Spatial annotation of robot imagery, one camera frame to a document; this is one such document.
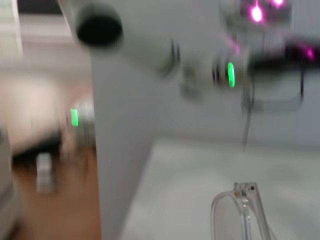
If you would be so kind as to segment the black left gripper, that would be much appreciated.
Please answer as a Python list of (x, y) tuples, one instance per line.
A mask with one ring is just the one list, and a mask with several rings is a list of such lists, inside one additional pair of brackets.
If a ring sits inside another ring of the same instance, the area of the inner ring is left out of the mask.
[(281, 46), (251, 54), (249, 57), (249, 72), (252, 74), (318, 71), (319, 69), (319, 38), (286, 38)]

